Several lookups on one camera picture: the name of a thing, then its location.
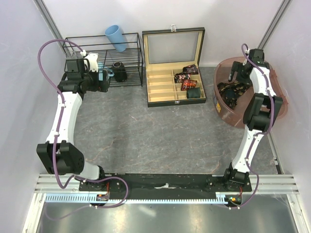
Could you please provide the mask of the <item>dark floral necktie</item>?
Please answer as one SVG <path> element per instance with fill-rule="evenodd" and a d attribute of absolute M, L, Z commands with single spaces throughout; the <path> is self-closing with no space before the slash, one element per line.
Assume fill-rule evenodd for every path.
<path fill-rule="evenodd" d="M 219 83 L 217 88 L 221 99 L 232 110 L 237 106 L 238 98 L 241 97 L 251 85 L 235 81 L 232 83 Z"/>

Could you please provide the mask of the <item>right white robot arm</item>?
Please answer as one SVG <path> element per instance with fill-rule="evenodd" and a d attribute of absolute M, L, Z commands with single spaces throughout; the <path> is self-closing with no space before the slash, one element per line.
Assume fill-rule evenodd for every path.
<path fill-rule="evenodd" d="M 270 66 L 261 49 L 242 45 L 244 62 L 233 62 L 228 83 L 219 91 L 224 101 L 234 107 L 237 100 L 250 87 L 254 94 L 243 114 L 244 135 L 238 153 L 223 177 L 223 187 L 228 191 L 249 189 L 251 161 L 261 139 L 270 132 L 283 104 L 270 81 Z"/>

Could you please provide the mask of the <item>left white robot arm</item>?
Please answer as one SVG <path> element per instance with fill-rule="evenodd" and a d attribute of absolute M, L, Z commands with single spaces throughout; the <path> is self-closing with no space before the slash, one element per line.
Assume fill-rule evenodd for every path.
<path fill-rule="evenodd" d="M 107 70 L 98 62 L 96 53 L 67 59 L 66 67 L 61 82 L 55 87 L 58 103 L 51 131 L 45 143 L 37 145 L 36 153 L 61 189 L 76 179 L 101 191 L 107 184 L 103 168 L 86 162 L 83 153 L 75 147 L 73 138 L 84 95 L 87 91 L 107 91 Z"/>

